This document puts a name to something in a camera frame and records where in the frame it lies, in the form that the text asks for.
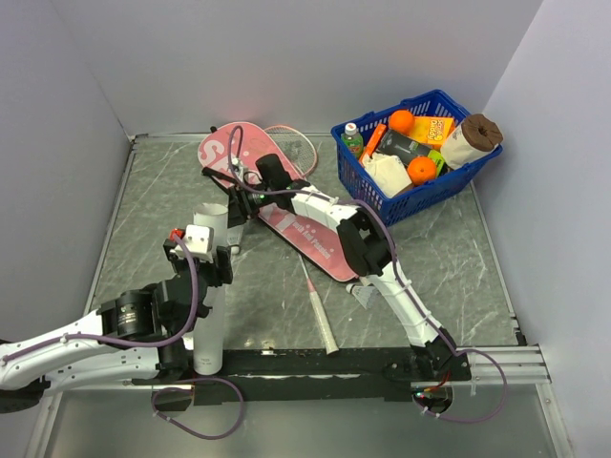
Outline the white shuttlecock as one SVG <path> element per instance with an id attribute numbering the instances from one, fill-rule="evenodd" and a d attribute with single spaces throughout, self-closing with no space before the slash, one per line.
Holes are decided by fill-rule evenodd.
<path id="1" fill-rule="evenodd" d="M 346 290 L 366 310 L 372 308 L 379 296 L 379 291 L 372 284 L 363 285 L 360 282 L 349 283 L 346 286 Z"/>
<path id="2" fill-rule="evenodd" d="M 238 255 L 241 251 L 243 232 L 244 224 L 227 229 L 227 244 L 232 255 Z"/>

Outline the white shuttlecock tube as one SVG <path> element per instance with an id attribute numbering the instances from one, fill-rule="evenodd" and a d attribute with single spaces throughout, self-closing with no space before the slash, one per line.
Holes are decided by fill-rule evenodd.
<path id="1" fill-rule="evenodd" d="M 227 215 L 227 207 L 218 203 L 203 203 L 194 210 L 194 223 L 213 231 L 213 250 L 218 246 L 228 247 Z M 198 318 L 195 324 L 193 360 L 194 370 L 200 375 L 210 376 L 221 370 L 225 291 L 224 286 L 207 289 L 203 304 L 208 315 Z"/>

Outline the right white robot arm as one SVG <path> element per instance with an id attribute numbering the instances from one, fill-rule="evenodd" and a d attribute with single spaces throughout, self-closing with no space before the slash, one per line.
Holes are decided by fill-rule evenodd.
<path id="1" fill-rule="evenodd" d="M 257 185 L 239 178 L 234 159 L 230 158 L 228 165 L 236 180 L 230 189 L 230 209 L 238 212 L 239 221 L 274 204 L 336 234 L 348 267 L 379 291 L 403 325 L 418 372 L 428 380 L 437 380 L 449 370 L 455 343 L 411 287 L 391 235 L 375 211 L 362 200 L 332 198 L 305 180 L 291 178 L 274 154 L 258 160 L 263 182 Z"/>

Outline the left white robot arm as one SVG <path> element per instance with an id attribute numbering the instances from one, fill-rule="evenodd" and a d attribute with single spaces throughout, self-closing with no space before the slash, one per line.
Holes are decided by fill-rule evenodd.
<path id="1" fill-rule="evenodd" d="M 54 331 L 2 342 L 2 412 L 105 381 L 175 384 L 188 370 L 218 373 L 224 289 L 233 280 L 231 251 L 173 240 L 164 243 L 164 251 L 172 278 L 126 291 Z"/>

